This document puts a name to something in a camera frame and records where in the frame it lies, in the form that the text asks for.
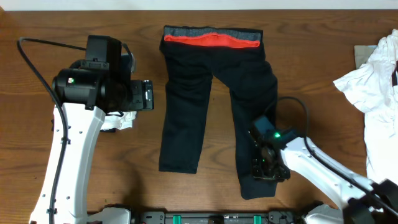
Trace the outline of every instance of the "white wall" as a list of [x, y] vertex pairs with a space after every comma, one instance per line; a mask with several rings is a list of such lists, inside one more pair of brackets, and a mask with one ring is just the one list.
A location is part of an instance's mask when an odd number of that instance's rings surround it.
[[398, 9], [398, 0], [0, 0], [0, 6], [5, 11]]

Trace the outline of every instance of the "pant leg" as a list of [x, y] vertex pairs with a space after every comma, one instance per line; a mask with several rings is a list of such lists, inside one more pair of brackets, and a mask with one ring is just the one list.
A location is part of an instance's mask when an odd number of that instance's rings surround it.
[[205, 134], [211, 79], [206, 50], [165, 42], [169, 81], [159, 170], [196, 174]]
[[[256, 152], [248, 133], [252, 122], [277, 99], [277, 79], [265, 61], [264, 46], [248, 49], [214, 49], [215, 77], [230, 88], [236, 135], [236, 169], [244, 199], [275, 196], [277, 182], [254, 180], [251, 161]], [[275, 106], [267, 117], [275, 124]]]

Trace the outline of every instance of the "crumpled white fabric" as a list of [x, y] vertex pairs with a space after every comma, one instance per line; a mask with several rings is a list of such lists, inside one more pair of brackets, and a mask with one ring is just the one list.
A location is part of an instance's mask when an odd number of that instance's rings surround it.
[[[109, 114], [120, 114], [119, 112], [110, 112]], [[106, 116], [105, 122], [101, 127], [101, 130], [107, 130], [117, 128], [119, 130], [125, 128], [132, 128], [132, 123], [136, 118], [137, 111], [123, 112], [123, 116]]]
[[347, 100], [365, 114], [368, 178], [398, 184], [398, 86], [392, 73], [398, 60], [398, 30], [382, 38], [368, 61], [334, 81]]

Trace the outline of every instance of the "pants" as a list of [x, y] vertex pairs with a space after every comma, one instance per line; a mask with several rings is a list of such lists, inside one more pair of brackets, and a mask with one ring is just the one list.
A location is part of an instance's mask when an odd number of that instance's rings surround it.
[[[170, 39], [170, 30], [178, 38], [192, 38]], [[209, 34], [209, 39], [195, 42], [203, 34]], [[233, 38], [219, 42], [228, 35], [243, 41], [235, 45], [228, 43]], [[273, 197], [277, 183], [256, 181], [251, 175], [256, 147], [248, 133], [252, 122], [277, 98], [277, 79], [265, 61], [262, 31], [166, 26], [160, 50], [169, 82], [159, 170], [196, 174], [214, 75], [230, 89], [241, 195], [245, 199]], [[266, 115], [275, 124], [275, 107]]]

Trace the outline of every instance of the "wooden tabletop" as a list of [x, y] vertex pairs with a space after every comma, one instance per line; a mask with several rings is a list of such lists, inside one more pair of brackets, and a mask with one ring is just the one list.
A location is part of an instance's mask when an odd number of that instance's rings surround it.
[[[90, 34], [128, 44], [135, 79], [154, 82], [155, 110], [139, 113], [134, 129], [100, 133], [88, 184], [88, 210], [126, 203], [138, 210], [265, 211], [332, 204], [296, 173], [272, 198], [244, 200], [235, 167], [229, 90], [213, 80], [198, 173], [158, 171], [167, 72], [159, 42], [164, 25], [264, 30], [267, 60], [280, 96], [310, 108], [312, 140], [327, 154], [366, 175], [363, 114], [332, 84], [355, 69], [354, 45], [374, 45], [397, 28], [397, 11], [91, 11], [5, 12], [0, 18], [0, 222], [27, 223], [44, 181], [52, 144], [53, 103], [19, 55], [16, 40], [33, 37], [84, 47]], [[40, 44], [25, 51], [48, 82], [84, 52]], [[293, 101], [281, 103], [282, 126], [303, 127]]]

